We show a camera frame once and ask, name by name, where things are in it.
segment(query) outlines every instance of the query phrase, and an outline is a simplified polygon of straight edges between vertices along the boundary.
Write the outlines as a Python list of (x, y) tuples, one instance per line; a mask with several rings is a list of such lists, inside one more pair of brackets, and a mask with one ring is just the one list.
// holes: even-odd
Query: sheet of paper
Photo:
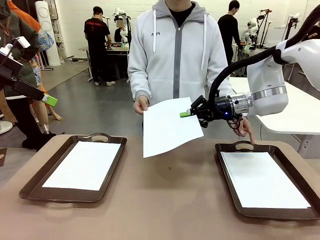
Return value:
[(268, 152), (222, 152), (243, 208), (311, 207)]
[(42, 187), (98, 191), (120, 146), (79, 141)]
[(204, 136), (197, 116), (180, 117), (191, 108), (190, 97), (176, 98), (149, 107), (143, 113), (143, 157), (171, 151)]

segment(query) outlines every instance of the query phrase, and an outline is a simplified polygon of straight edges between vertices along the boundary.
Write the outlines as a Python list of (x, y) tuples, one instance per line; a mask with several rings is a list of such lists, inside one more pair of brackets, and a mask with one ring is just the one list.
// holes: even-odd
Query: hand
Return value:
[(137, 114), (143, 115), (144, 111), (147, 111), (149, 107), (148, 98), (145, 95), (141, 95), (133, 104), (133, 109)]
[[(233, 125), (234, 128), (238, 127), (238, 123)], [(237, 130), (233, 130), (235, 134), (237, 134), (240, 137), (245, 137), (247, 134), (249, 134), (250, 142), (251, 144), (255, 144), (255, 137), (254, 137), (254, 131), (251, 127), (251, 124), (248, 119), (245, 117), (240, 122), (240, 127)]]
[(312, 39), (312, 38), (314, 38), (315, 36), (317, 36), (318, 35), (318, 33), (314, 33), (314, 34), (311, 34), (310, 36), (309, 36), (309, 39)]

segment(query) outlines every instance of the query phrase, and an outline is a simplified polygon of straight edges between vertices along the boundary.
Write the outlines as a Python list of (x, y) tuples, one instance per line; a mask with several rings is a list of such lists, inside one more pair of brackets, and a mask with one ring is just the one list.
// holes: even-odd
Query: tray handle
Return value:
[[(240, 144), (248, 144), (248, 145), (251, 145), (253, 146), (253, 149), (248, 149), (248, 148), (241, 148), (241, 149), (237, 149), (237, 146), (240, 145)], [(254, 144), (252, 145), (250, 141), (237, 141), (235, 143), (232, 143), (232, 144), (229, 144), (229, 146), (232, 148), (233, 151), (240, 151), (240, 152), (255, 152), (257, 151), (257, 148), (260, 146), (260, 145), (257, 145), (257, 144)]]
[[(107, 138), (107, 141), (93, 141), (92, 138), (97, 137), (97, 136), (103, 136)], [(94, 133), (92, 135), (89, 136), (83, 136), (81, 138), (82, 140), (86, 141), (86, 142), (102, 142), (102, 143), (109, 143), (111, 142), (111, 140), (113, 139), (112, 136), (109, 136), (108, 134), (105, 133)]]

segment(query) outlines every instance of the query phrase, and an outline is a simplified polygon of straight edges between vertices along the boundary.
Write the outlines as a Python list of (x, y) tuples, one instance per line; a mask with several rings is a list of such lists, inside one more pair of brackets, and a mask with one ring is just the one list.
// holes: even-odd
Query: black hose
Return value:
[[(318, 5), (310, 13), (310, 15), (304, 21), (304, 23), (303, 23), (302, 27), (300, 28), (300, 30), (298, 31), (298, 33), (286, 42), (285, 48), (289, 48), (289, 47), (301, 42), (318, 21), (320, 21), (320, 5)], [(209, 108), (213, 112), (213, 114), (216, 115), (217, 118), (226, 120), (225, 114), (222, 111), (220, 111), (216, 106), (216, 96), (217, 96), (217, 92), (218, 92), (218, 89), (219, 89), (219, 86), (221, 85), (221, 83), (234, 71), (236, 71), (240, 68), (247, 67), (252, 64), (256, 64), (256, 63), (272, 56), (274, 54), (275, 50), (276, 50), (276, 47), (273, 46), (273, 47), (255, 55), (255, 56), (251, 56), (251, 57), (245, 58), (243, 60), (240, 60), (238, 62), (235, 62), (235, 63), (231, 64), (230, 66), (226, 67), (218, 75), (218, 77), (214, 80), (214, 82), (211, 86), (210, 93), (209, 93), (209, 100), (208, 100)]]

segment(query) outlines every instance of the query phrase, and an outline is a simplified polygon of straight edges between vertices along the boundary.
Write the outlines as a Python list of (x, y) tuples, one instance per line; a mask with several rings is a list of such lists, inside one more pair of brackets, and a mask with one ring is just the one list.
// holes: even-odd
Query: neck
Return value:
[(182, 12), (192, 6), (190, 0), (165, 0), (165, 3), (170, 10), (175, 12)]

